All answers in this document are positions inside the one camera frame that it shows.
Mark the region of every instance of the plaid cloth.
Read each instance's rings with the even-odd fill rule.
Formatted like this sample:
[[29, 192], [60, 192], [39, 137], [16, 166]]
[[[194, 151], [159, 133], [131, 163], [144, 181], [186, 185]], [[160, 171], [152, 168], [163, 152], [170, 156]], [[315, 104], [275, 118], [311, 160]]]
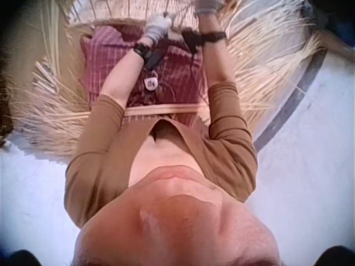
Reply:
[[[143, 29], [137, 26], [121, 25], [97, 27], [94, 35], [84, 35], [81, 46], [85, 55], [83, 84], [89, 93], [89, 105], [94, 104], [100, 89], [113, 67], [134, 46]], [[163, 40], [157, 49], [166, 51], [160, 64], [149, 72], [141, 72], [128, 100], [128, 107], [152, 104], [193, 104], [206, 100], [206, 79], [201, 70], [201, 58], [192, 60], [186, 44], [177, 40]], [[158, 88], [146, 90], [144, 79], [155, 76]], [[123, 123], [139, 119], [152, 119], [157, 116], [125, 117]], [[192, 126], [196, 114], [175, 114], [171, 118]]]

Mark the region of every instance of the white tag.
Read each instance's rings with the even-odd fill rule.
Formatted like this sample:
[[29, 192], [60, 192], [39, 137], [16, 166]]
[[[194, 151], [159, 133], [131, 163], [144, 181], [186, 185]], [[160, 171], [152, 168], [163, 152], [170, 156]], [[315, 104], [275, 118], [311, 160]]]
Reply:
[[149, 91], [153, 91], [158, 87], [158, 79], [156, 77], [144, 79], [145, 88]]

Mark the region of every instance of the concrete floor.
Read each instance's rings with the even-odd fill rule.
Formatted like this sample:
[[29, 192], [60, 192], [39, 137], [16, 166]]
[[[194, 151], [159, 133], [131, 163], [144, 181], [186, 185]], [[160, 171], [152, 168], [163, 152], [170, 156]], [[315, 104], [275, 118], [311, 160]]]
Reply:
[[[328, 52], [306, 97], [258, 154], [247, 205], [275, 234], [286, 265], [354, 247], [354, 65]], [[66, 165], [14, 144], [0, 154], [1, 241], [43, 265], [69, 265], [79, 229], [63, 207]]]

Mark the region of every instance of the white glove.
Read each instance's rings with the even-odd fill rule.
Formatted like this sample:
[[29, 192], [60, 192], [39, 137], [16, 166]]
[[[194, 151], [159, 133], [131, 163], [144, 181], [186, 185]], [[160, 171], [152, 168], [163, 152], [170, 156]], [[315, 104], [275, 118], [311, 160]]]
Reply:
[[164, 17], [162, 14], [152, 15], [146, 22], [143, 36], [148, 37], [157, 45], [167, 35], [172, 23], [169, 16]]
[[195, 14], [215, 14], [224, 4], [225, 0], [196, 0]]

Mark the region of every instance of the floor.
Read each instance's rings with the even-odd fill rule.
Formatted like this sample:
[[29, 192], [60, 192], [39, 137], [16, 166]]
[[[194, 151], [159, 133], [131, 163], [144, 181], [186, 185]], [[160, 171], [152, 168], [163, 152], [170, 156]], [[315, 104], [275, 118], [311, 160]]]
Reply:
[[[258, 153], [247, 205], [272, 230], [286, 265], [313, 265], [333, 245], [354, 247], [354, 65], [328, 52], [307, 94]], [[69, 265], [79, 229], [63, 207], [66, 165], [14, 144], [1, 152], [1, 235], [43, 265]]]

